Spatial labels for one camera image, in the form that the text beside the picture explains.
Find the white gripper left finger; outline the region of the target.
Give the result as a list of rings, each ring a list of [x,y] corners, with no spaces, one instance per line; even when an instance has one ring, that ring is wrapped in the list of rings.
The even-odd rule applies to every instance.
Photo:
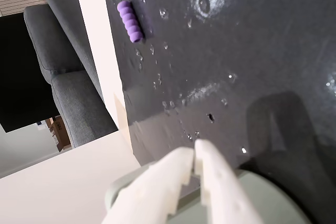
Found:
[[[183,185],[188,185],[194,150],[179,147],[114,181],[105,196],[103,223],[166,223],[175,214]]]

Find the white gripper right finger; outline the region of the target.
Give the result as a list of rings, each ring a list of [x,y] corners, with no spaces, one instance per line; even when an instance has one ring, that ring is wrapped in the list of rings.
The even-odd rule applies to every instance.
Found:
[[[208,140],[195,141],[194,173],[208,223],[263,223],[230,165]]]

